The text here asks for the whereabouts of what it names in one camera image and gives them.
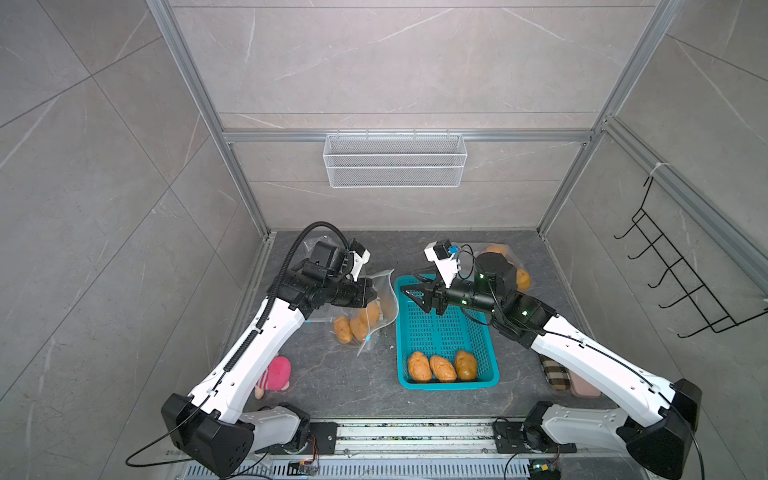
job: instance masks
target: clear plastic bag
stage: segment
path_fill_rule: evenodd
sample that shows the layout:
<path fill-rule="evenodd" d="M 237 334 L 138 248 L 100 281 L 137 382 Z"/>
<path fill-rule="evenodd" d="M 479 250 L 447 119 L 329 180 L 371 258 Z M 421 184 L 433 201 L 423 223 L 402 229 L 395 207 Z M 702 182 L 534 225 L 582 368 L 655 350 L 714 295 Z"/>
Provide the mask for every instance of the clear plastic bag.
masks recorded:
<path fill-rule="evenodd" d="M 303 241 L 304 251 L 297 252 L 301 255 L 297 257 L 309 256 L 318 241 L 339 246 L 334 239 L 328 236 L 310 238 Z M 361 352 L 370 351 L 378 339 L 378 330 L 394 322 L 399 312 L 395 290 L 392 288 L 391 276 L 393 271 L 384 270 L 373 275 L 365 275 L 365 266 L 363 266 L 360 276 L 372 280 L 376 298 L 365 309 L 323 305 L 312 312 L 307 322 L 327 323 L 329 326 L 326 329 L 328 336 L 338 344 L 357 348 L 358 355 Z"/>
<path fill-rule="evenodd" d="M 531 279 L 531 276 L 528 274 L 528 271 L 525 269 L 525 265 L 523 265 L 523 262 L 520 260 L 520 257 L 515 255 L 515 251 L 509 245 L 505 245 L 503 243 L 459 243 L 459 242 L 452 242 L 452 244 L 456 245 L 457 247 L 469 246 L 472 254 L 475 257 L 485 252 L 496 252 L 496 253 L 500 253 L 501 255 L 504 255 L 504 258 L 507 259 L 507 261 L 512 265 L 514 265 L 515 268 L 518 270 L 517 272 L 518 292 L 525 292 L 526 290 L 534 286 L 534 282 Z M 461 278 L 467 278 L 468 276 L 475 274 L 474 262 L 472 261 L 471 258 L 469 258 L 469 255 L 460 253 L 458 255 L 458 259 L 459 259 L 458 274 Z"/>

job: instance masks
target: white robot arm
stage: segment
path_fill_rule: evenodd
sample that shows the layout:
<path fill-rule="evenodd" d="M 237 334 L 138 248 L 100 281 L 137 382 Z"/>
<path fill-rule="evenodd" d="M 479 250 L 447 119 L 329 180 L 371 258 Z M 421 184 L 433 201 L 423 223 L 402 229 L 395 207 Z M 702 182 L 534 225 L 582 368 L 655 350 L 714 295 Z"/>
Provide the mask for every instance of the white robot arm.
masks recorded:
<path fill-rule="evenodd" d="M 293 253 L 314 227 L 328 227 L 343 247 L 322 241 L 310 257 L 288 270 Z M 299 451 L 309 433 L 310 417 L 287 404 L 250 413 L 243 407 L 280 347 L 312 311 L 331 303 L 364 308 L 376 298 L 369 278 L 359 277 L 368 250 L 333 225 L 315 222 L 296 239 L 269 295 L 251 324 L 218 365 L 188 396 L 172 394 L 161 410 L 169 435 L 183 452 L 220 477 L 237 469 L 248 452 L 270 445 Z"/>
<path fill-rule="evenodd" d="M 449 240 L 425 250 L 435 262 L 434 277 L 401 287 L 425 312 L 442 315 L 448 305 L 485 312 L 502 335 L 569 368 L 619 407 L 566 409 L 539 402 L 525 422 L 533 449 L 581 443 L 628 452 L 645 468 L 665 478 L 680 478 L 697 428 L 701 390 L 681 379 L 656 376 L 621 358 L 554 309 L 517 291 L 517 269 L 500 253 L 472 256 L 474 278 L 459 277 L 459 250 Z"/>
<path fill-rule="evenodd" d="M 288 270 L 301 240 L 318 226 L 334 230 L 344 247 L 318 242 L 310 258 Z M 519 293 L 516 269 L 498 253 L 473 257 L 473 280 L 456 279 L 459 249 L 448 240 L 430 243 L 425 254 L 435 262 L 435 276 L 415 273 L 421 283 L 402 287 L 422 310 L 434 308 L 442 315 L 448 305 L 456 305 L 486 312 L 489 324 L 502 335 L 568 367 L 619 405 L 590 410 L 539 402 L 524 422 L 529 447 L 595 445 L 628 452 L 665 478 L 682 476 L 697 428 L 698 387 L 685 379 L 672 384 L 632 365 L 551 307 Z M 363 308 L 376 298 L 371 280 L 359 278 L 369 258 L 362 245 L 347 243 L 333 225 L 308 226 L 232 349 L 188 396 L 173 394 L 164 403 L 161 412 L 174 444 L 221 477 L 234 472 L 254 449 L 280 444 L 299 451 L 309 433 L 305 412 L 283 404 L 249 413 L 244 422 L 243 407 L 278 349 L 314 309 L 325 303 Z"/>

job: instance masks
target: black metal rack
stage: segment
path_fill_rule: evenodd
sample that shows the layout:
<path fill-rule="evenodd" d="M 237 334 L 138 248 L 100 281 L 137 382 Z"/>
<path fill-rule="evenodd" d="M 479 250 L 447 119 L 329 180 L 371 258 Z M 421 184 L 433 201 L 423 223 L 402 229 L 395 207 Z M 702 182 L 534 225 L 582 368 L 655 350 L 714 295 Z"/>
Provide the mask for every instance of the black metal rack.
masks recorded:
<path fill-rule="evenodd" d="M 661 305 L 661 304 L 659 304 L 659 307 L 660 307 L 660 308 L 664 308 L 664 309 L 666 309 L 666 308 L 670 308 L 670 307 L 672 307 L 672 306 L 675 306 L 675 305 L 677 305 L 679 302 L 682 302 L 682 301 L 683 301 L 683 300 L 685 300 L 686 298 L 688 298 L 688 299 L 690 299 L 691 303 L 692 303 L 692 304 L 694 305 L 694 307 L 696 308 L 696 311 L 697 311 L 697 312 L 698 312 L 698 313 L 701 315 L 701 318 L 703 318 L 703 319 L 704 319 L 704 322 L 707 324 L 706 326 L 703 326 L 703 327 L 701 327 L 700 329 L 696 330 L 695 332 L 689 333 L 689 334 L 687 334 L 687 335 L 680 335 L 680 334 L 678 333 L 678 334 L 677 334 L 677 336 L 679 336 L 681 339 L 684 339 L 684 338 L 688 338 L 688 337 L 694 336 L 694 335 L 696 335 L 696 334 L 697 334 L 697 333 L 699 333 L 699 332 L 703 332 L 703 331 L 704 331 L 704 330 L 706 330 L 706 329 L 711 329 L 711 330 L 712 330 L 713 332 L 715 332 L 715 333 L 722 333 L 722 332 L 724 332 L 724 331 L 726 331 L 726 330 L 728 330 L 728 329 L 732 329 L 732 328 L 734 328 L 735 326 L 739 326 L 739 325 L 742 325 L 742 324 L 744 324 L 744 323 L 746 323 L 746 322 L 749 322 L 749 321 L 750 321 L 750 320 L 752 320 L 752 319 L 756 319 L 756 318 L 757 318 L 757 317 L 759 317 L 759 316 L 763 316 L 763 315 L 766 315 L 766 314 L 768 313 L 768 307 L 767 307 L 767 308 L 766 308 L 766 309 L 765 309 L 763 312 L 761 312 L 761 313 L 758 313 L 758 314 L 756 314 L 756 315 L 753 315 L 753 316 L 749 317 L 748 319 L 745 319 L 745 320 L 741 320 L 740 322 L 737 322 L 737 321 L 736 321 L 736 320 L 735 320 L 735 319 L 734 319 L 734 318 L 733 318 L 733 317 L 730 315 L 730 313 L 729 313 L 729 312 L 728 312 L 728 310 L 725 308 L 725 306 L 723 306 L 723 304 L 720 302 L 720 300 L 719 300 L 719 299 L 717 299 L 717 297 L 715 296 L 715 294 L 714 294 L 714 293 L 712 293 L 712 290 L 710 290 L 710 288 L 707 286 L 707 284 L 706 284 L 706 283 L 705 283 L 705 282 L 704 282 L 704 281 L 701 279 L 701 277 L 699 276 L 699 274 L 697 273 L 697 271 L 693 269 L 693 267 L 690 265 L 690 263 L 688 263 L 688 260 L 686 260 L 686 258 L 685 258 L 685 257 L 683 257 L 683 255 L 680 253 L 680 251 L 677 249 L 677 247 L 674 245 L 674 243 L 672 243 L 672 241 L 671 241 L 671 240 L 670 240 L 670 239 L 667 237 L 667 235 L 666 235 L 666 234 L 665 234 L 665 233 L 664 233 L 664 232 L 661 230 L 661 228 L 659 228 L 659 226 L 658 226 L 658 225 L 656 225 L 656 222 L 654 222 L 654 219 L 653 219 L 653 218 L 651 218 L 651 216 L 648 214 L 648 212 L 647 212 L 647 211 L 644 209 L 644 207 L 645 207 L 645 200 L 648 198 L 648 192 L 650 191 L 650 186 L 651 186 L 651 184 L 652 184 L 653 182 L 654 182 L 654 179 L 653 179 L 652 177 L 648 177 L 648 178 L 645 180 L 645 182 L 643 183 L 643 186 L 645 186 L 645 185 L 647 184 L 647 189 L 645 190 L 645 196 L 643 196 L 643 203 L 640 205 L 640 208 L 637 210 L 637 212 L 636 212 L 636 213 L 635 213 L 635 214 L 632 216 L 632 226 L 631 226 L 631 227 L 629 227 L 629 230 L 627 230 L 626 232 L 624 232 L 624 234 L 623 234 L 623 235 L 621 235 L 620 237 L 616 237 L 616 236 L 614 235 L 614 238 L 615 238 L 616 240 L 621 240 L 622 238 L 626 237 L 626 236 L 627 236 L 627 234 L 628 234 L 628 233 L 630 233 L 630 232 L 631 232 L 632 230 L 634 230 L 634 229 L 637 229 L 637 231 L 639 231 L 640 233 L 642 233 L 643 237 L 644 237 L 644 238 L 645 238 L 645 240 L 648 242 L 648 246 L 647 246 L 647 247 L 645 247 L 645 250 L 643 250 L 642 252 L 640 252 L 640 253 L 639 253 L 638 255 L 636 255 L 635 257 L 632 257 L 632 256 L 630 256 L 630 255 L 627 255 L 627 258 L 629 258 L 630 260 L 636 260 L 637 258 L 640 258 L 640 256 L 642 256 L 642 255 L 643 255 L 643 253 L 646 253 L 648 250 L 653 250 L 654 252 L 656 252 L 657 256 L 658 256 L 658 257 L 661 259 L 661 261 L 664 263 L 664 265 L 665 265 L 666 269 L 664 269 L 664 273 L 661 275 L 661 278 L 660 278 L 660 279 L 659 279 L 659 281 L 656 283 L 656 285 L 651 285 L 651 284 L 649 283 L 649 284 L 648 284 L 648 286 L 649 286 L 650 288 L 657 288 L 657 287 L 659 287 L 659 285 L 661 285 L 661 282 L 663 282 L 663 281 L 664 281 L 664 278 L 667 276 L 667 274 L 668 274 L 668 273 L 670 273 L 670 274 L 672 275 L 672 277 L 675 279 L 675 281 L 677 282 L 677 285 L 679 285 L 679 286 L 680 286 L 680 288 L 681 288 L 681 289 L 683 289 L 683 292 L 685 293 L 685 295 L 683 295 L 681 298 L 679 298 L 679 299 L 675 300 L 674 302 L 670 303 L 669 305 Z M 644 231 L 643 231 L 642 227 L 641 227 L 641 226 L 640 226 L 640 224 L 639 224 L 639 223 L 640 223 L 640 221 L 641 221 L 641 220 L 643 220 L 644 218 L 645 218 L 645 219 L 648 219 L 648 220 L 649 220 L 649 221 L 650 221 L 650 222 L 653 224 L 653 226 L 656 228 L 656 230 L 658 230 L 658 232 L 659 232 L 659 235 L 658 235 L 658 237 L 656 237 L 654 240 L 652 240 L 652 239 L 651 239 L 651 238 L 650 238 L 650 237 L 649 237 L 649 236 L 646 234 L 646 232 L 644 232 Z M 667 243 L 670 245 L 670 247 L 672 247 L 672 250 L 674 250 L 674 252 L 676 253 L 676 255 L 677 255 L 677 259 L 676 259 L 674 262 L 671 262 L 671 263 L 667 262 L 667 260 L 666 260 L 666 259 L 664 259 L 664 256 L 662 256 L 662 255 L 661 255 L 661 253 L 659 252 L 659 250 L 656 248 L 656 245 L 657 245 L 657 243 L 658 243 L 660 240 L 666 240 L 666 241 L 667 241 Z M 698 280 L 698 283 L 699 283 L 699 285 L 698 285 L 698 286 L 696 286 L 695 288 L 693 288 L 693 289 L 692 289 L 692 290 L 690 290 L 690 291 L 689 291 L 688 289 L 686 289 L 686 288 L 685 288 L 685 286 L 683 285 L 683 283 L 680 281 L 680 278 L 678 278 L 677 274 L 676 274 L 676 273 L 675 273 L 675 272 L 672 270 L 672 268 L 673 268 L 674 266 L 678 265 L 678 264 L 684 265 L 685 267 L 687 267 L 687 269 L 689 269 L 689 270 L 690 270 L 690 272 L 691 272 L 691 273 L 692 273 L 692 274 L 693 274 L 693 275 L 696 277 L 696 279 Z M 717 302 L 717 305 L 718 305 L 718 306 L 719 306 L 719 307 L 720 307 L 720 308 L 723 310 L 723 312 L 724 312 L 724 314 L 725 314 L 725 315 L 724 315 L 723 317 L 721 317 L 721 318 L 719 318 L 719 319 L 715 320 L 714 322 L 711 322 L 711 321 L 709 321 L 709 319 L 708 319 L 708 318 L 707 318 L 707 316 L 704 314 L 704 312 L 702 312 L 702 311 L 701 311 L 701 307 L 700 307 L 700 305 L 697 303 L 697 299 L 696 299 L 696 298 L 694 298 L 694 297 L 692 296 L 692 295 L 693 295 L 694 293 L 696 293 L 696 292 L 702 292 L 702 293 L 705 293 L 705 294 L 709 294 L 709 295 L 711 296 L 711 298 L 712 298 L 712 299 L 713 299 L 715 302 Z"/>

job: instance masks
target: plastic basket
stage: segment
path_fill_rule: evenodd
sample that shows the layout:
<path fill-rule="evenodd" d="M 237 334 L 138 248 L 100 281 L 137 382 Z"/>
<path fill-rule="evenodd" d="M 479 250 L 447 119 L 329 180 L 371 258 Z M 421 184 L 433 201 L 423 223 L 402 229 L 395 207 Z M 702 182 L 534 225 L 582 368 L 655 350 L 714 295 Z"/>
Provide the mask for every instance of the plastic basket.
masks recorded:
<path fill-rule="evenodd" d="M 395 295 L 400 312 L 397 316 L 397 377 L 407 389 L 427 390 L 475 390 L 495 386 L 499 380 L 496 355 L 493 352 L 491 334 L 487 326 L 470 322 L 457 306 L 449 306 L 445 315 L 438 316 L 435 310 L 424 313 L 412 300 L 400 291 L 400 286 L 418 283 L 410 275 L 395 281 Z M 485 322 L 485 315 L 467 310 L 467 313 Z M 429 358 L 440 355 L 453 363 L 456 352 L 464 350 L 478 361 L 478 378 L 463 382 L 440 383 L 436 379 L 421 383 L 411 380 L 408 374 L 408 358 L 414 352 L 421 352 Z"/>

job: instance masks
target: potato in plastic bag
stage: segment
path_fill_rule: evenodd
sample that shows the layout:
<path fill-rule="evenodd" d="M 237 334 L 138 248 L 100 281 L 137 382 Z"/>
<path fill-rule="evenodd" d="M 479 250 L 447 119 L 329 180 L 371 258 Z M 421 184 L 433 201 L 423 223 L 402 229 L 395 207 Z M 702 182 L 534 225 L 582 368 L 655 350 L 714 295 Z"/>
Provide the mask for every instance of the potato in plastic bag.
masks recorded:
<path fill-rule="evenodd" d="M 368 336 L 368 322 L 361 316 L 356 316 L 351 319 L 349 321 L 349 326 L 352 328 L 352 334 L 358 342 L 362 342 Z"/>
<path fill-rule="evenodd" d="M 362 317 L 371 327 L 379 322 L 380 315 L 381 309 L 379 308 L 378 300 L 373 300 L 366 308 L 357 310 L 357 316 Z"/>
<path fill-rule="evenodd" d="M 352 327 L 349 325 L 349 318 L 342 315 L 333 320 L 333 330 L 336 332 L 336 338 L 341 343 L 352 341 Z"/>

